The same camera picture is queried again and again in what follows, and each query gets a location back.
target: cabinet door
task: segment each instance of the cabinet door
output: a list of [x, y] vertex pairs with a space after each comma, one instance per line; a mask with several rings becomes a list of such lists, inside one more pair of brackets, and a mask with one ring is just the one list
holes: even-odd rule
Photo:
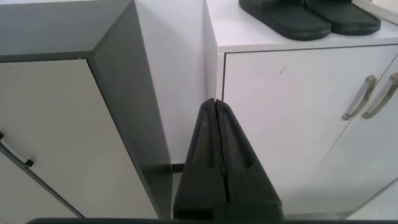
[[0, 152], [0, 223], [57, 217], [76, 215]]
[[224, 101], [234, 111], [279, 194], [295, 204], [349, 121], [366, 77], [381, 77], [397, 46], [227, 54]]
[[382, 101], [397, 72], [398, 58], [312, 177], [306, 198], [314, 211], [354, 211], [398, 177], [398, 93], [374, 117], [361, 116]]
[[83, 216], [157, 218], [86, 60], [1, 63], [0, 131]]

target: gray cabinet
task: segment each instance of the gray cabinet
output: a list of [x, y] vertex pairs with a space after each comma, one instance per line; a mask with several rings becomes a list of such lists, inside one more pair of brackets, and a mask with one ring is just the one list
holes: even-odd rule
[[170, 158], [134, 2], [2, 5], [0, 27], [9, 153], [84, 217], [168, 218]]

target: black object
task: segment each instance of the black object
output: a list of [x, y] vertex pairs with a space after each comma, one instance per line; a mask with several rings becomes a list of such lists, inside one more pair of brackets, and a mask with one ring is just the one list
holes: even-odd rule
[[33, 162], [32, 160], [30, 160], [30, 159], [28, 159], [28, 160], [25, 162], [25, 165], [26, 165], [27, 167], [32, 167], [33, 164], [34, 164], [34, 162]]
[[306, 0], [305, 8], [330, 22], [336, 34], [368, 35], [380, 29], [380, 19], [352, 0]]
[[138, 218], [39, 218], [27, 224], [397, 224], [396, 220], [268, 220], [265, 222], [204, 222]]
[[280, 35], [317, 40], [331, 32], [330, 23], [303, 9], [304, 0], [239, 0], [242, 9]]
[[231, 108], [217, 100], [216, 114], [229, 198], [222, 219], [282, 220], [282, 202]]
[[174, 218], [283, 217], [280, 199], [231, 108], [214, 99], [204, 102], [174, 201]]
[[174, 200], [174, 217], [206, 219], [213, 207], [224, 204], [223, 166], [213, 99], [200, 106], [191, 145]]

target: white cabinet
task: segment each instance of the white cabinet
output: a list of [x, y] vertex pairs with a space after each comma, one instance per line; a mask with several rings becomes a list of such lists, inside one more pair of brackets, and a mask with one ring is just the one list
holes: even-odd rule
[[[207, 97], [230, 105], [285, 214], [350, 211], [398, 177], [388, 109], [394, 99], [355, 128], [390, 85], [383, 74], [397, 72], [396, 62], [389, 65], [398, 54], [398, 26], [382, 21], [372, 35], [301, 42], [280, 36], [235, 0], [206, 0], [205, 32]], [[362, 101], [370, 84], [373, 94]]]
[[4, 142], [85, 217], [155, 210], [86, 60], [0, 63]]
[[[354, 211], [398, 177], [398, 58], [384, 73], [374, 93], [341, 135], [319, 167], [306, 192], [314, 212]], [[391, 98], [386, 104], [383, 99]], [[362, 114], [384, 105], [372, 118]]]
[[21, 224], [55, 217], [76, 215], [0, 153], [0, 223]]
[[286, 212], [349, 121], [366, 77], [380, 78], [398, 46], [228, 54], [230, 105]]

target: black slide sandal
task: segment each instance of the black slide sandal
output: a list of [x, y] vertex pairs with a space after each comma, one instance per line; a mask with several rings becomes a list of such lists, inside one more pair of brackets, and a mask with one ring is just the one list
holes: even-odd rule
[[239, 0], [242, 9], [280, 35], [293, 40], [317, 40], [330, 23], [304, 10], [304, 0]]
[[305, 8], [330, 22], [336, 34], [368, 35], [380, 29], [380, 19], [352, 0], [306, 0]]

